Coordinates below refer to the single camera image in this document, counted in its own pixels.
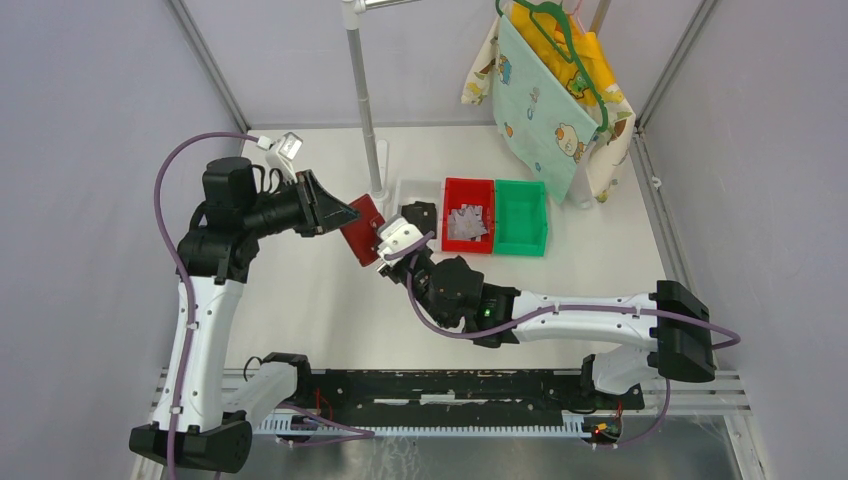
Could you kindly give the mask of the red leather card holder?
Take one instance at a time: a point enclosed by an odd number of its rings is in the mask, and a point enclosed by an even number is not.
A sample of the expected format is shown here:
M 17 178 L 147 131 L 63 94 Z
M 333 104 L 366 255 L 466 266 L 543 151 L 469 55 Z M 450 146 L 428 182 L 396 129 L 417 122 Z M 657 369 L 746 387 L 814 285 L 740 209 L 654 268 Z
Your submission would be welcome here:
M 341 232 L 358 263 L 367 267 L 378 259 L 375 250 L 380 243 L 377 230 L 385 219 L 369 194 L 357 198 L 350 206 L 359 213 L 359 218 L 342 227 Z

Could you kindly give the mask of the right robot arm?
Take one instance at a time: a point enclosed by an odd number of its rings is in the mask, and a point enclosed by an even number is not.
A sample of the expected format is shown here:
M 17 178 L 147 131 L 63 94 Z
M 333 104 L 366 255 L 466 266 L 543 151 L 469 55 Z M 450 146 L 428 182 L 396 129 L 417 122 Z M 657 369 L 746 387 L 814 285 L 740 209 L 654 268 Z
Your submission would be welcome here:
M 426 247 L 386 248 L 379 258 L 381 275 L 403 286 L 414 313 L 442 336 L 485 348 L 561 339 L 612 344 L 581 366 L 577 392 L 591 408 L 654 378 L 715 378 L 709 310 L 677 281 L 630 296 L 556 297 L 487 283 L 464 258 L 435 262 Z

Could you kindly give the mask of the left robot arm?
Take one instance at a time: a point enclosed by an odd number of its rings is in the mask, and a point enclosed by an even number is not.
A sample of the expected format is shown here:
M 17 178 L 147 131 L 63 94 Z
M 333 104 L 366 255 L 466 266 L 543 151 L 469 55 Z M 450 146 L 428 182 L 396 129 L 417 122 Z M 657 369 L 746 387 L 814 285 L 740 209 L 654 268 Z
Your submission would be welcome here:
M 314 394 L 309 362 L 271 353 L 259 371 L 225 394 L 223 375 L 234 315 L 261 239 L 285 231 L 303 238 L 333 232 L 359 213 L 329 194 L 310 170 L 262 192 L 258 166 L 243 157 L 210 162 L 205 199 L 179 243 L 166 242 L 177 263 L 179 311 L 164 389 L 152 420 L 132 429 L 132 452 L 167 467 L 237 473 L 255 429 L 278 405 L 306 405 Z

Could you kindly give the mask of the black credit cards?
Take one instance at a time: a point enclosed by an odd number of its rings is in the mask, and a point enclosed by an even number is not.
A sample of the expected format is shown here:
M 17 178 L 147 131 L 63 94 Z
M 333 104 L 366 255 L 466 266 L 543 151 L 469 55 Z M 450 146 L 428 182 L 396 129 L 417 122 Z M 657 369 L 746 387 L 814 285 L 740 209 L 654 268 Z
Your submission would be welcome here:
M 439 215 L 434 203 L 415 201 L 401 206 L 401 215 L 422 234 L 433 233 L 437 237 Z

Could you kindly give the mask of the silver credit cards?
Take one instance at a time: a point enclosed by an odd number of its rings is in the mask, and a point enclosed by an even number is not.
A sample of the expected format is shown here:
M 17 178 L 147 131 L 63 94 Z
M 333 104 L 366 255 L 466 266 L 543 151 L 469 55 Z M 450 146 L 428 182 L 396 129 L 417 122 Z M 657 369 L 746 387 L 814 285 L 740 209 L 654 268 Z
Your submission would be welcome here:
M 449 240 L 481 242 L 489 233 L 481 205 L 462 204 L 447 216 Z

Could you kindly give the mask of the white stand base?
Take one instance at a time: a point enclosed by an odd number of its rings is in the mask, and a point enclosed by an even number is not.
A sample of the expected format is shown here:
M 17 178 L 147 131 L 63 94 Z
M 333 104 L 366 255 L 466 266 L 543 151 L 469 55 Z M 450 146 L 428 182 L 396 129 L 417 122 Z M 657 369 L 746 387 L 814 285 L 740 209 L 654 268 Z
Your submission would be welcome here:
M 366 155 L 370 176 L 369 195 L 376 203 L 382 204 L 389 198 L 389 191 L 387 190 L 388 142 L 371 138 L 366 148 Z

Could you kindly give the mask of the white plastic bin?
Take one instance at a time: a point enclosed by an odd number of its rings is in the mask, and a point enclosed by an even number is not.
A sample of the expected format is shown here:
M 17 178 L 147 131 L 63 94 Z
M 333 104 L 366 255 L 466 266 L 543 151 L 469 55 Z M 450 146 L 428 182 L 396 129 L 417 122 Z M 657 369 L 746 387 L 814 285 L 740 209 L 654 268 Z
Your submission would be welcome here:
M 433 252 L 442 251 L 441 240 L 443 238 L 442 215 L 444 181 L 444 178 L 400 178 L 395 183 L 395 190 L 391 196 L 389 206 L 384 209 L 384 215 L 387 218 L 390 218 L 397 214 L 401 214 L 400 209 L 402 205 L 410 204 L 415 201 L 434 203 L 437 206 L 439 215 L 437 237 L 434 237 L 427 243 L 428 247 Z

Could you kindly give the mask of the red plastic bin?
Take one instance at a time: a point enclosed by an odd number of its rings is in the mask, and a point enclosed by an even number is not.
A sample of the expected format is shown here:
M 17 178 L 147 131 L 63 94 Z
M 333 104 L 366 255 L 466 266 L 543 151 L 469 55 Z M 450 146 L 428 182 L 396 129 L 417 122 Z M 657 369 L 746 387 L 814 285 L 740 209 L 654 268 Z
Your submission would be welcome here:
M 448 177 L 444 183 L 441 249 L 489 255 L 494 249 L 495 182 Z

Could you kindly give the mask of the green plastic bin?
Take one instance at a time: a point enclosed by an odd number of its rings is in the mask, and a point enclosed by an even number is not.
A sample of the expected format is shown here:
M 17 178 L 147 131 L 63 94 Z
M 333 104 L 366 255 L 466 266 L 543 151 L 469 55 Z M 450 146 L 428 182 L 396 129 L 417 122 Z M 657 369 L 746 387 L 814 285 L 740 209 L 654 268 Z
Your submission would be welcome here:
M 542 182 L 497 179 L 493 253 L 544 256 L 548 239 L 546 205 Z

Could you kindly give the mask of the silver stand pole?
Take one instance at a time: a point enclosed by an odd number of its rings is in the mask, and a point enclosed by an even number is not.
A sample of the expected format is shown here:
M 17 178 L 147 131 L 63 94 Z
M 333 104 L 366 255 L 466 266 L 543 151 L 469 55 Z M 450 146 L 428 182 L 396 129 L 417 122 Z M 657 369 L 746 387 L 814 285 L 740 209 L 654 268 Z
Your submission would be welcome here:
M 365 1 L 344 0 L 341 2 L 343 23 L 349 46 L 349 54 L 356 89 L 357 105 L 360 115 L 362 136 L 366 148 L 369 140 L 375 138 L 370 96 L 367 85 L 365 62 L 361 44 L 360 15 L 366 10 Z

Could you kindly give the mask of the mint cartoon cloth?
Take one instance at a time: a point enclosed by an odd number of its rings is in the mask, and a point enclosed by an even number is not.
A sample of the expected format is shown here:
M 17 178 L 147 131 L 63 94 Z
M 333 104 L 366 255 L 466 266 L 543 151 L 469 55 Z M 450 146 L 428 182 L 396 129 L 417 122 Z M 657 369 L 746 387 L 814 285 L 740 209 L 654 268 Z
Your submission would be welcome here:
M 512 153 L 563 202 L 598 124 L 566 91 L 510 20 L 499 20 L 491 99 Z

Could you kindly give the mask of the cream cartoon cloth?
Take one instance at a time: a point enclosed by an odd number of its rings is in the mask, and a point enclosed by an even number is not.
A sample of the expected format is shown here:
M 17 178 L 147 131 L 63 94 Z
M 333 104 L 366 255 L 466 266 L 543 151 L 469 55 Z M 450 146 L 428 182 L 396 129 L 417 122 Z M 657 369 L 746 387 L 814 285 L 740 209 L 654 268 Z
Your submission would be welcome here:
M 484 99 L 491 99 L 500 18 L 495 19 L 466 77 L 460 97 L 464 104 L 479 105 Z M 519 11 L 507 19 L 598 124 L 589 156 L 578 165 L 567 197 L 577 203 L 607 201 L 620 181 L 635 114 L 616 82 L 597 36 L 581 31 L 575 23 L 563 28 L 548 17 L 533 24 L 528 14 Z

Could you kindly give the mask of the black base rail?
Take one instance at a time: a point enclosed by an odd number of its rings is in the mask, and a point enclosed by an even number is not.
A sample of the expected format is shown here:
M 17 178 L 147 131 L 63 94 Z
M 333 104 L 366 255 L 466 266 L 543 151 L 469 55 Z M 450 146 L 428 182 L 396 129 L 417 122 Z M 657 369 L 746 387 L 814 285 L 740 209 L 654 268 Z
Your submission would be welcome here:
M 360 428 L 548 427 L 645 406 L 639 386 L 600 393 L 574 369 L 314 370 L 287 401 Z

